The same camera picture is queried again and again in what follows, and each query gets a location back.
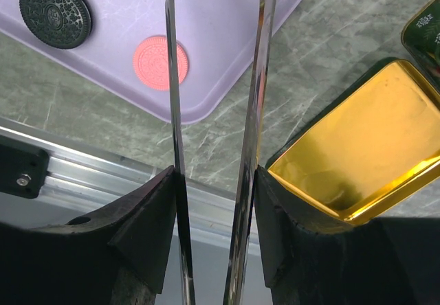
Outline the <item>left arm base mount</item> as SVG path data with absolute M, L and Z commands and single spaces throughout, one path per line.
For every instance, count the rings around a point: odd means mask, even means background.
M 37 198 L 47 176 L 49 157 L 38 146 L 1 136 L 1 192 Z

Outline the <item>metal tongs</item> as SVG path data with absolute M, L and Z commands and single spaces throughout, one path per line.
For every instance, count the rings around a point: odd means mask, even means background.
M 243 301 L 243 288 L 245 285 L 245 272 L 248 261 L 248 245 L 252 224 L 256 170 L 259 160 L 263 107 L 270 57 L 270 41 L 272 38 L 276 1 L 277 0 L 259 1 L 258 29 L 256 33 L 252 78 L 234 207 L 228 271 L 223 296 L 224 304 L 241 304 Z M 179 96 L 175 0 L 165 0 L 165 16 L 168 79 L 170 85 L 170 116 L 173 128 L 173 150 L 177 177 L 176 205 L 182 301 L 184 304 L 194 304 L 195 285 L 193 277 L 193 257 L 190 241 L 184 146 L 181 132 L 182 119 Z

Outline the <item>gold tin lid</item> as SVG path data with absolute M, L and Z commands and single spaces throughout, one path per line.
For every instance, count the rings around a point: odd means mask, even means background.
M 439 177 L 439 92 L 409 61 L 382 60 L 268 166 L 287 190 L 361 225 Z

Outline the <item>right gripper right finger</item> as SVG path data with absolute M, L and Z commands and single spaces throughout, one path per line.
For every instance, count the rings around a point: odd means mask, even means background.
M 256 170 L 265 285 L 275 304 L 438 304 L 439 220 L 350 226 Z

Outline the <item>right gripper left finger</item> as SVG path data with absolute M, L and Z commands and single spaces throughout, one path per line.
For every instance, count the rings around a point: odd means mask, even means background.
M 64 225 L 1 225 L 2 304 L 153 304 L 176 217 L 175 169 Z

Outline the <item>green cookie tin box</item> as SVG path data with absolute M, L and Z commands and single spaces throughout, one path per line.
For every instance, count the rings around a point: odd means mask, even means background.
M 439 91 L 439 0 L 430 0 L 405 24 L 401 43 Z

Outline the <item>black sandwich cookie bottom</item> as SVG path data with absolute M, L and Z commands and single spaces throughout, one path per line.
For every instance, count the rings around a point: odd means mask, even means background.
M 93 17 L 86 0 L 19 0 L 21 17 L 33 35 L 57 49 L 73 49 L 91 35 Z

